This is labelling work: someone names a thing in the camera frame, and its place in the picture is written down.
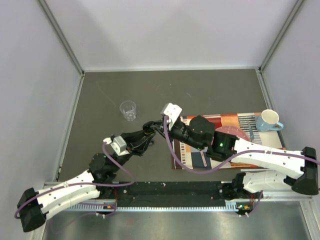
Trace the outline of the black oval earbud case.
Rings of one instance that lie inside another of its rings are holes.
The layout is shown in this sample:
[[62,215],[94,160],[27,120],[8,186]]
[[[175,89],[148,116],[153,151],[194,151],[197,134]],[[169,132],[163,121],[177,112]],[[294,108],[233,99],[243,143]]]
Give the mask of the black oval earbud case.
[[144,134],[145,135],[155,134],[156,133],[156,131],[154,130],[155,125],[156,125],[156,122],[154,122],[154,121],[149,121],[149,122],[145,123],[142,126],[142,130],[143,130]]

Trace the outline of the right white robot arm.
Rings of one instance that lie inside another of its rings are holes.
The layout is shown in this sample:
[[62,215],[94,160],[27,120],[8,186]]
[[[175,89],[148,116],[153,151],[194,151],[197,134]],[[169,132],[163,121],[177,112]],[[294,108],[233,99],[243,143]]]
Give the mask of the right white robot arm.
[[[233,192],[239,198],[250,193],[267,190],[286,190],[308,196],[319,194],[318,165],[314,148],[286,151],[255,144],[236,135],[216,131],[215,125],[203,116],[196,116],[189,124],[179,117],[164,115],[159,121],[143,126],[147,133],[162,134],[175,162],[184,170],[205,175],[217,171],[227,163],[255,165],[264,170],[258,173],[237,174],[232,180]],[[205,150],[208,158],[220,163],[208,170],[195,170],[185,166],[176,156],[171,141],[178,140],[196,149]]]

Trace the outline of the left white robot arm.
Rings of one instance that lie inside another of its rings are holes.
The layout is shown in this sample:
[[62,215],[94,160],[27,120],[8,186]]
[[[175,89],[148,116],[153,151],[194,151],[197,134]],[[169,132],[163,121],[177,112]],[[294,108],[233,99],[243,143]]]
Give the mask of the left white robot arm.
[[41,227],[59,212],[91,199],[109,198],[115,188],[134,183],[114,183],[116,173],[128,173],[124,164],[132,156],[142,156],[155,136],[153,130],[140,130],[107,137],[103,140],[102,153],[95,154],[89,168],[76,177],[43,190],[29,188],[24,191],[14,214],[23,232]]

